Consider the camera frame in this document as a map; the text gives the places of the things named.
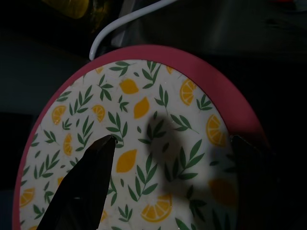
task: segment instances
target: plate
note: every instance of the plate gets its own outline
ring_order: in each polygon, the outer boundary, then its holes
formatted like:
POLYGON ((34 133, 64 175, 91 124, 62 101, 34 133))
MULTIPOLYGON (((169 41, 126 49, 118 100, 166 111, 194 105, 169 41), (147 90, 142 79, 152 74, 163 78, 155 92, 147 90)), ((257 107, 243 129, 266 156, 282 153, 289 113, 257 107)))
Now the plate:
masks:
MULTIPOLYGON (((235 166, 211 98, 159 62, 109 60, 78 71, 39 117, 19 169, 13 228, 35 229, 61 179, 111 133, 119 143, 99 229, 234 229, 235 166)), ((249 127, 261 133, 257 121, 249 127)))

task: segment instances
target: dark object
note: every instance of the dark object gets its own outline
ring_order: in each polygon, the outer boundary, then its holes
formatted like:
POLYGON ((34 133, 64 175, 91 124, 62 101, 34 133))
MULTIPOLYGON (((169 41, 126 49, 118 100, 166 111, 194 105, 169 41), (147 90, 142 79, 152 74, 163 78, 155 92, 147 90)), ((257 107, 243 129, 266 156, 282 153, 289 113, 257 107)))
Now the dark object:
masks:
POLYGON ((115 137, 95 141, 64 177, 37 230, 95 230, 110 182, 115 137))

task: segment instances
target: lemon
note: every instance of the lemon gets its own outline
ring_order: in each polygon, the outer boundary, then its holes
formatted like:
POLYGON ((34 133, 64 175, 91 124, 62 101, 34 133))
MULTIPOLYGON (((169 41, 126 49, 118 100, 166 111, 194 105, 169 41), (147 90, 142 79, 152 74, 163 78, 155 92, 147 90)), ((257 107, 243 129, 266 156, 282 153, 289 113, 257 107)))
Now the lemon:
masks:
POLYGON ((134 119, 141 118, 146 115, 149 110, 149 102, 147 97, 144 97, 140 102, 134 106, 134 119))
POLYGON ((119 157, 117 161, 117 165, 116 165, 117 173, 126 173, 133 168, 134 163, 135 163, 136 152, 137 152, 136 149, 129 150, 123 153, 119 157))
POLYGON ((132 79, 126 79, 122 81, 119 86, 121 87, 121 90, 123 90, 123 92, 126 94, 134 94, 139 91, 139 88, 132 79))

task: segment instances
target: green leaf print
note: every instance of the green leaf print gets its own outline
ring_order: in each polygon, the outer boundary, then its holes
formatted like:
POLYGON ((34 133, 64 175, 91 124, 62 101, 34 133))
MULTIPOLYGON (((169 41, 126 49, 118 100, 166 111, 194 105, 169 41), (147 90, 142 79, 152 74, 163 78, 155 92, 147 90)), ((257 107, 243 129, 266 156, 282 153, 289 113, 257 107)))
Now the green leaf print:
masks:
POLYGON ((163 93, 163 88, 162 88, 161 85, 159 87, 159 95, 160 95, 160 99, 156 99, 156 98, 154 98, 154 99, 155 99, 155 101, 157 102, 158 105, 165 107, 166 114, 168 115, 167 108, 166 108, 167 104, 168 104, 168 93, 167 93, 166 90, 163 93))
POLYGON ((112 199, 111 199, 111 206, 113 206, 116 199, 117 199, 117 190, 116 190, 116 187, 113 183, 112 177, 110 178, 110 186, 111 186, 111 188, 109 187, 107 194, 109 195, 109 194, 113 193, 113 196, 112 196, 112 199))
POLYGON ((37 166, 34 167, 34 178, 35 179, 38 179, 40 177, 48 178, 48 177, 53 175, 52 172, 48 172, 48 171, 51 170, 52 168, 54 168, 54 166, 56 166, 57 163, 59 162, 59 160, 57 160, 57 157, 59 155, 59 151, 60 150, 58 150, 53 155, 51 162, 49 162, 49 154, 47 154, 46 160, 39 167, 39 171, 37 171, 37 166))
POLYGON ((33 140, 32 140, 32 143, 31 143, 31 147, 35 147, 39 144, 39 142, 35 142, 37 136, 38 136, 38 133, 35 133, 33 140))
POLYGON ((92 127, 93 127, 94 121, 92 121, 91 124, 88 125, 88 118, 89 118, 89 116, 87 116, 85 122, 83 123, 83 126, 82 126, 82 136, 79 133, 77 134, 78 141, 80 142, 80 144, 82 146, 78 147, 76 149, 76 152, 82 151, 85 148, 89 138, 91 137, 91 135, 93 133, 93 132, 90 133, 90 131, 91 131, 92 127))
POLYGON ((34 210, 34 213, 37 214, 34 219, 38 219, 38 218, 42 217, 42 215, 45 213, 45 209, 44 208, 42 208, 40 210, 39 207, 36 206, 36 205, 33 205, 33 210, 34 210))
POLYGON ((115 62, 115 64, 117 66, 111 67, 109 69, 112 70, 112 71, 121 71, 121 73, 119 75, 120 77, 123 76, 127 72, 129 66, 134 65, 134 63, 129 64, 129 63, 124 62, 124 61, 118 61, 118 62, 115 62))
POLYGON ((196 165, 203 158, 204 153, 196 156, 200 146, 201 146, 201 140, 197 141, 196 144, 192 147, 188 162, 186 162, 186 155, 184 153, 184 149, 183 147, 181 147, 180 153, 179 153, 179 160, 178 158, 176 158, 173 164, 173 170, 172 170, 173 179, 171 179, 170 171, 168 169, 167 164, 165 164, 164 174, 165 174, 166 179, 169 182, 177 178, 180 180, 189 180, 197 176, 197 173, 195 172, 189 172, 189 173, 184 173, 184 172, 186 169, 191 168, 192 166, 196 165))
POLYGON ((112 134, 117 141, 119 142, 115 147, 116 148, 122 148, 124 147, 124 137, 127 134, 128 131, 128 123, 125 122, 123 129, 121 130, 121 121, 118 113, 116 113, 116 120, 114 116, 108 112, 109 120, 116 126, 116 127, 107 127, 106 129, 112 133, 118 133, 118 134, 112 134))
POLYGON ((182 131, 186 131, 187 129, 190 129, 190 130, 193 130, 194 132, 196 132, 197 134, 199 134, 199 132, 192 129, 191 124, 189 123, 189 121, 184 116, 179 115, 179 117, 180 117, 180 119, 179 119, 175 115, 171 114, 171 117, 172 117, 173 121, 175 121, 175 123, 180 125, 180 127, 175 128, 176 131, 182 132, 182 131))
POLYGON ((71 129, 70 126, 71 126, 71 123, 69 123, 69 118, 65 121, 65 123, 64 121, 62 121, 62 128, 64 130, 70 130, 71 129))
POLYGON ((119 103, 119 108, 120 110, 123 112, 123 110, 127 113, 128 110, 126 109, 126 105, 129 104, 129 102, 122 102, 122 99, 123 99, 123 96, 120 96, 119 100, 118 100, 118 103, 119 103))
POLYGON ((153 159, 153 154, 150 153, 149 156, 147 157, 147 160, 146 160, 146 174, 143 173, 140 166, 137 165, 137 176, 135 177, 136 194, 134 193, 134 191, 128 185, 128 190, 129 190, 130 196, 134 201, 139 201, 139 199, 141 198, 142 195, 150 194, 158 186, 158 184, 152 184, 151 186, 147 186, 147 184, 153 178, 153 176, 154 176, 154 174, 157 170, 157 167, 158 167, 158 164, 155 164, 153 167, 151 167, 152 166, 152 159, 153 159))
POLYGON ((113 88, 112 85, 110 84, 103 84, 104 80, 105 80, 105 74, 101 77, 100 81, 99 81, 99 84, 98 86, 100 87, 101 89, 101 92, 100 92, 100 100, 103 101, 104 100, 104 97, 106 96, 106 98, 111 101, 112 98, 111 98, 111 95, 110 95, 110 92, 108 91, 108 89, 111 89, 113 88))
POLYGON ((148 89, 148 88, 150 88, 150 87, 152 87, 153 85, 154 85, 154 83, 155 83, 155 80, 157 79, 157 75, 158 75, 158 72, 159 72, 159 69, 160 69, 160 67, 161 67, 161 65, 159 65, 159 67, 156 69, 156 71, 154 72, 154 69, 155 69, 155 66, 156 66, 156 62, 154 62, 154 61, 147 61, 147 66, 148 66, 148 71, 146 71, 146 70, 144 70, 144 69, 142 69, 142 73, 143 73, 143 75, 144 75, 144 77, 147 79, 147 80, 149 80, 149 81, 151 81, 150 83, 148 83, 147 85, 145 85, 144 87, 143 87, 143 89, 148 89))
POLYGON ((66 101, 67 99, 68 99, 68 95, 71 93, 71 91, 67 91, 67 92, 64 92, 64 93, 62 93, 59 97, 58 97, 58 99, 57 99, 57 102, 64 102, 64 101, 66 101))
POLYGON ((91 90, 92 90, 92 86, 88 87, 88 89, 85 92, 84 97, 82 96, 81 91, 79 91, 79 95, 75 101, 73 109, 72 109, 72 105, 69 103, 69 113, 72 116, 75 115, 76 113, 79 113, 79 114, 84 113, 88 109, 88 107, 84 108, 83 106, 85 106, 93 97, 93 94, 90 95, 91 90))
POLYGON ((164 123, 164 120, 162 119, 153 129, 151 125, 148 124, 147 130, 146 130, 147 138, 146 139, 141 138, 138 140, 144 144, 151 145, 153 139, 163 137, 166 134, 165 131, 161 131, 163 123, 164 123))
POLYGON ((198 99, 196 99, 196 102, 197 102, 197 107, 199 108, 199 110, 203 110, 203 111, 206 111, 206 110, 210 110, 212 109, 212 107, 209 107, 208 105, 211 104, 211 101, 210 100, 206 100, 206 95, 204 94, 203 97, 201 98, 201 101, 199 101, 198 99))
POLYGON ((122 218, 119 218, 120 221, 128 222, 132 216, 132 209, 129 210, 128 205, 125 206, 125 211, 118 207, 119 213, 122 218))
POLYGON ((52 131, 47 132, 46 130, 44 130, 44 133, 45 133, 46 137, 48 138, 48 140, 45 140, 45 142, 47 142, 48 144, 51 144, 53 142, 58 144, 58 142, 56 140, 56 136, 54 135, 54 133, 52 131))

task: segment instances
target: leaf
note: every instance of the leaf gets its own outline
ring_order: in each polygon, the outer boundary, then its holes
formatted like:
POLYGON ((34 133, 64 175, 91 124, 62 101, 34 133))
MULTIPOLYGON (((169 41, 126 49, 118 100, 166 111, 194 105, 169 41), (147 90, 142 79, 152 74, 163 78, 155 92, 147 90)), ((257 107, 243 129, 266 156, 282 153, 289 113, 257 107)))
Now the leaf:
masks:
POLYGON ((186 198, 188 200, 190 200, 190 198, 192 197, 192 194, 193 194, 193 185, 191 185, 191 187, 188 189, 188 192, 187 192, 187 195, 186 195, 186 198))
POLYGON ((186 167, 186 154, 184 153, 183 147, 181 147, 180 149, 179 159, 180 159, 181 167, 185 168, 186 167))
POLYGON ((151 142, 149 140, 146 140, 146 139, 138 139, 140 142, 146 144, 146 145, 150 145, 151 142))
POLYGON ((217 165, 219 162, 218 161, 212 161, 212 162, 210 162, 210 166, 215 166, 215 165, 217 165))
POLYGON ((138 201, 138 199, 136 198, 136 195, 134 194, 134 192, 132 191, 132 189, 130 188, 129 185, 128 185, 128 190, 129 190, 129 193, 130 193, 131 198, 132 198, 134 201, 138 201))
POLYGON ((158 105, 164 106, 164 102, 161 100, 155 98, 155 102, 157 102, 158 105))
POLYGON ((36 205, 33 205, 33 210, 36 214, 41 214, 41 211, 39 210, 39 208, 36 205))
POLYGON ((173 166, 173 178, 177 177, 178 170, 179 170, 179 163, 178 163, 178 158, 176 158, 173 166))
POLYGON ((117 61, 117 62, 115 62, 115 64, 118 65, 118 66, 129 66, 130 65, 127 62, 124 62, 124 61, 117 61))
POLYGON ((148 80, 150 80, 150 81, 153 80, 152 77, 150 76, 150 74, 149 74, 146 70, 142 69, 142 72, 143 72, 143 75, 144 75, 144 77, 145 77, 146 79, 148 79, 148 80))
POLYGON ((145 86, 143 87, 143 89, 148 89, 148 88, 152 87, 153 85, 154 85, 154 84, 149 83, 149 84, 145 85, 145 86))
POLYGON ((110 132, 114 132, 114 133, 119 132, 119 129, 114 128, 114 127, 107 127, 106 129, 109 130, 110 132))
POLYGON ((201 139, 196 142, 196 144, 193 146, 190 152, 190 160, 195 156, 195 154, 198 152, 201 146, 201 139))
POLYGON ((150 153, 149 156, 147 157, 147 160, 146 160, 146 173, 147 174, 150 170, 150 166, 152 165, 152 159, 153 159, 153 155, 152 155, 152 153, 150 153))
POLYGON ((215 230, 222 230, 219 218, 217 217, 214 209, 212 209, 212 217, 215 230))
POLYGON ((140 185, 140 181, 137 176, 135 177, 135 190, 136 190, 136 193, 139 196, 141 196, 141 185, 140 185))
POLYGON ((30 165, 24 169, 23 176, 29 171, 30 165))
POLYGON ((165 105, 165 108, 167 107, 167 103, 168 103, 168 93, 165 90, 165 94, 164 94, 164 105, 165 105))
POLYGON ((53 173, 52 172, 49 172, 49 173, 44 173, 42 176, 44 177, 44 178, 48 178, 48 177, 51 177, 53 175, 53 173))
POLYGON ((169 147, 169 143, 166 143, 165 145, 163 145, 163 147, 162 147, 162 152, 163 152, 163 153, 166 152, 166 150, 168 149, 168 147, 169 147))
POLYGON ((201 155, 195 157, 194 159, 190 160, 190 162, 187 164, 186 168, 188 169, 188 168, 194 166, 195 164, 197 164, 197 163, 202 159, 202 157, 203 157, 204 155, 205 155, 205 154, 203 153, 203 154, 201 154, 201 155))
POLYGON ((182 126, 181 121, 175 116, 171 114, 171 118, 173 119, 173 121, 175 121, 178 125, 182 126))
POLYGON ((140 180, 142 181, 143 184, 145 184, 145 177, 144 174, 142 172, 142 169, 139 167, 139 165, 136 166, 137 172, 138 172, 138 176, 140 178, 140 180))
POLYGON ((148 182, 152 179, 153 175, 155 174, 155 171, 157 170, 157 167, 158 167, 158 164, 156 164, 156 165, 149 171, 148 176, 147 176, 147 179, 146 179, 146 183, 148 183, 148 182))
POLYGON ((189 180, 197 176, 197 174, 198 173, 191 172, 191 173, 181 174, 178 177, 180 180, 189 180))
POLYGON ((112 196, 112 199, 111 199, 111 206, 114 205, 116 198, 117 198, 117 193, 114 193, 114 195, 112 196))
POLYGON ((111 67, 110 70, 113 71, 121 71, 123 68, 122 67, 111 67))
POLYGON ((98 85, 101 86, 101 84, 104 82, 104 80, 105 80, 105 74, 101 77, 98 85))
POLYGON ((69 103, 69 113, 73 115, 71 104, 69 103))
POLYGON ((179 219, 177 219, 177 218, 175 218, 175 220, 176 220, 176 224, 177 224, 177 226, 178 226, 178 228, 179 228, 180 230, 190 230, 190 229, 185 225, 185 223, 183 223, 181 220, 179 220, 179 219))
POLYGON ((158 75, 160 67, 161 67, 161 65, 159 65, 159 67, 157 68, 157 70, 155 71, 155 73, 153 75, 153 83, 155 83, 155 80, 157 79, 157 75, 158 75))
POLYGON ((167 164, 165 163, 165 166, 164 166, 164 175, 167 179, 168 182, 171 182, 171 175, 169 174, 169 170, 167 168, 167 164))
POLYGON ((224 172, 225 173, 236 173, 236 168, 235 167, 231 167, 231 168, 225 169, 224 172))
POLYGON ((158 184, 153 184, 151 186, 149 186, 148 188, 146 188, 144 191, 143 191, 143 194, 144 195, 148 195, 150 194, 152 191, 155 190, 155 188, 158 186, 158 184))

